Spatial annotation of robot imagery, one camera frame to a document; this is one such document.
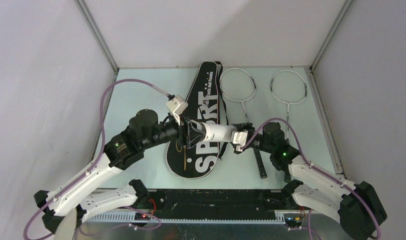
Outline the black racket bag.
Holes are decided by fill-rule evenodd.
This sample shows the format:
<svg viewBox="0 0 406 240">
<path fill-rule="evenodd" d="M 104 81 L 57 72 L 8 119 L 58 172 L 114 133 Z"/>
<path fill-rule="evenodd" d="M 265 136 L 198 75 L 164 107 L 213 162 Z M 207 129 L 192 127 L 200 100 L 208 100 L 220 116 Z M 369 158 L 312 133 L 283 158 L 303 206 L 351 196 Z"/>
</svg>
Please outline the black racket bag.
<svg viewBox="0 0 406 240">
<path fill-rule="evenodd" d="M 219 124 L 222 93 L 220 75 L 223 66 L 219 61 L 204 61 L 200 64 L 191 89 L 186 97 L 187 109 L 184 116 L 202 123 Z M 170 170 L 180 178 L 194 180 L 208 175 L 226 150 L 226 143 L 200 142 L 186 149 L 177 141 L 168 144 L 166 161 Z"/>
</svg>

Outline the white shuttlecock tube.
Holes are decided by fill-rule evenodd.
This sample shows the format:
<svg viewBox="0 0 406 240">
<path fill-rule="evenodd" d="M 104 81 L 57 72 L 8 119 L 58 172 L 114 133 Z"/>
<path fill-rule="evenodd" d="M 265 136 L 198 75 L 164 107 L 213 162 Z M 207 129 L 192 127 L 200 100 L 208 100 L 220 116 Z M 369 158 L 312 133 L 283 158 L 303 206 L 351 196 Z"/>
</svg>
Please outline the white shuttlecock tube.
<svg viewBox="0 0 406 240">
<path fill-rule="evenodd" d="M 205 134 L 201 142 L 232 142 L 233 132 L 237 128 L 232 125 L 203 123 Z"/>
</svg>

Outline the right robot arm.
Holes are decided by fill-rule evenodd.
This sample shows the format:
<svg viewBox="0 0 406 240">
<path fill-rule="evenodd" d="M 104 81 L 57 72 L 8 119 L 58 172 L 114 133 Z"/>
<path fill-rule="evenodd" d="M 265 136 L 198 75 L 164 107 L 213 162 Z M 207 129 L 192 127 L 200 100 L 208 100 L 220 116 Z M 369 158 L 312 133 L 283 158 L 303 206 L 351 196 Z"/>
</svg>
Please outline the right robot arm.
<svg viewBox="0 0 406 240">
<path fill-rule="evenodd" d="M 238 151 L 252 148 L 270 154 L 278 171 L 294 177 L 294 189 L 281 196 L 284 207 L 309 207 L 340 224 L 354 240 L 379 240 L 381 224 L 388 218 L 375 188 L 368 182 L 355 183 L 310 161 L 300 142 L 293 147 L 285 139 L 278 118 L 264 122 L 258 129 L 251 123 L 233 125 L 231 142 Z"/>
</svg>

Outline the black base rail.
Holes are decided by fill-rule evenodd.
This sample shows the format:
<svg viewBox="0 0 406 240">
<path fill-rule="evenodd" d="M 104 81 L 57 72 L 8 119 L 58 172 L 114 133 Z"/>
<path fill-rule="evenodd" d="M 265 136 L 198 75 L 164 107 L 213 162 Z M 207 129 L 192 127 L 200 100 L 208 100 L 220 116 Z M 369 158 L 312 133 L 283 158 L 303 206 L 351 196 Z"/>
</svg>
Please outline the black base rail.
<svg viewBox="0 0 406 240">
<path fill-rule="evenodd" d="M 274 220 L 276 211 L 298 211 L 290 193 L 270 189 L 151 189 L 133 204 L 165 220 Z"/>
</svg>

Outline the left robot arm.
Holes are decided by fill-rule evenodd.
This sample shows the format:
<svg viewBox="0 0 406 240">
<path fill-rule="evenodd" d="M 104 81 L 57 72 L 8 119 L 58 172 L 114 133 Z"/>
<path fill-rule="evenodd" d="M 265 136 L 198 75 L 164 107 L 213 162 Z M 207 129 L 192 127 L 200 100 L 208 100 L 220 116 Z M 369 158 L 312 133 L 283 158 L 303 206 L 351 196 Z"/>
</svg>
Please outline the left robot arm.
<svg viewBox="0 0 406 240">
<path fill-rule="evenodd" d="M 71 211 L 76 212 L 73 226 L 77 228 L 89 218 L 118 207 L 147 206 L 149 192 L 139 179 L 133 179 L 125 187 L 112 192 L 101 195 L 92 195 L 92 192 L 143 159 L 145 150 L 149 148 L 170 141 L 191 148 L 209 139 L 209 125 L 204 122 L 187 117 L 175 119 L 172 115 L 159 122 L 155 111 L 140 110 L 130 119 L 126 129 L 115 135 L 96 159 L 69 182 L 57 190 L 40 190 L 34 195 L 37 206 L 43 212 L 44 227 L 56 233 Z"/>
</svg>

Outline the white racket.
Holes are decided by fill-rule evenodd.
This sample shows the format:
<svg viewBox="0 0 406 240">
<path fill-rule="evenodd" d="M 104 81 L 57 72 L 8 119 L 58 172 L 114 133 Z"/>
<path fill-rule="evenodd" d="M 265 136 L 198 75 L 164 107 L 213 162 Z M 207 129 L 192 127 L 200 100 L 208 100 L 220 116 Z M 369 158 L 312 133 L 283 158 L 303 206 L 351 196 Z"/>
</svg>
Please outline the white racket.
<svg viewBox="0 0 406 240">
<path fill-rule="evenodd" d="M 253 98 L 256 92 L 256 85 L 251 75 L 241 68 L 227 69 L 220 76 L 220 89 L 223 101 L 228 99 L 233 102 L 225 106 L 229 123 L 233 124 L 239 116 L 244 116 L 245 123 L 249 123 L 245 102 Z"/>
<path fill-rule="evenodd" d="M 270 89 L 275 99 L 286 105 L 286 121 L 289 123 L 290 105 L 301 103 L 307 96 L 307 85 L 303 77 L 294 70 L 280 70 L 274 74 Z"/>
</svg>

